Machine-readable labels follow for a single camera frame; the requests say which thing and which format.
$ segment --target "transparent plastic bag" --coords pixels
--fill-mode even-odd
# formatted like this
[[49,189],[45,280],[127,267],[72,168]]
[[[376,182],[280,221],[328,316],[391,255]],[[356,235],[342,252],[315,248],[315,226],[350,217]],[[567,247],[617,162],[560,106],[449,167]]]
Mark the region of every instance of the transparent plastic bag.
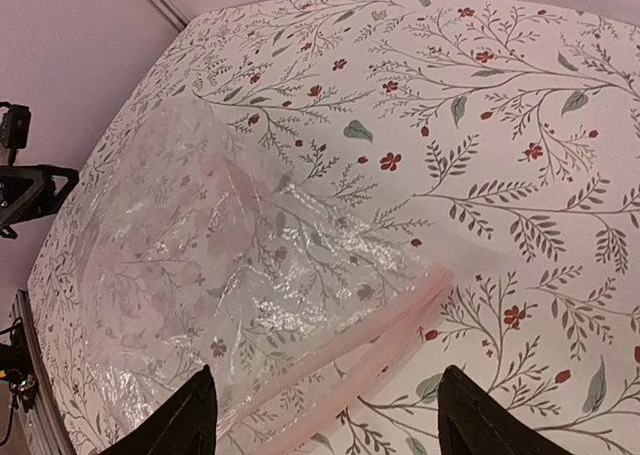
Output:
[[95,204],[83,338],[122,435],[209,364],[219,452],[288,453],[377,383],[450,286],[248,145],[204,105],[162,106]]

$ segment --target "crumpled plastic film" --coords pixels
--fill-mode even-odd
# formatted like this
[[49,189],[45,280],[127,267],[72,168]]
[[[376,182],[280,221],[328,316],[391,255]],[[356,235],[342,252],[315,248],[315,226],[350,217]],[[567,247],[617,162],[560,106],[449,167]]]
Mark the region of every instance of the crumpled plastic film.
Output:
[[122,435],[209,364],[219,452],[287,453],[377,383],[449,287],[242,140],[207,106],[161,106],[78,245],[88,368]]

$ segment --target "plastic bag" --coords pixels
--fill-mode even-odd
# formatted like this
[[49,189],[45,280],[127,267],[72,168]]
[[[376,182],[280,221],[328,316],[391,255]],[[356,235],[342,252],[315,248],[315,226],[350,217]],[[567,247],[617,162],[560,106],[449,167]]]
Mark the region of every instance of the plastic bag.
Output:
[[206,106],[161,107],[118,163],[77,258],[87,363],[122,435],[206,363],[219,452],[288,453],[375,386],[449,287]]

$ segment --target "floral pattern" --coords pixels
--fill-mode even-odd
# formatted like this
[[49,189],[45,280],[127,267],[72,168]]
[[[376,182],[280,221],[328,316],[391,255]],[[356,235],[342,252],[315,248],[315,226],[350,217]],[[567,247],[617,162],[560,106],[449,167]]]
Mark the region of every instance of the floral pattern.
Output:
[[[304,450],[438,453],[436,390],[456,363],[570,451],[640,452],[639,64],[637,28],[502,0],[278,0],[193,21],[96,147],[29,282],[78,453],[122,436],[84,362],[85,213],[175,95],[204,100],[296,182],[456,272],[439,320],[416,333],[420,353]],[[491,256],[438,244],[444,231]]]

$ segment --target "clear plastic sheet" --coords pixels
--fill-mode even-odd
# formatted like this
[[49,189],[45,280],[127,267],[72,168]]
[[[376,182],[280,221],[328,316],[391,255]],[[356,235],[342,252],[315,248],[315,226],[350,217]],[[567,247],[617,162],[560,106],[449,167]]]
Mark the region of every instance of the clear plastic sheet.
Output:
[[376,385],[449,287],[256,147],[172,102],[95,204],[83,338],[122,435],[209,364],[220,453],[288,453]]

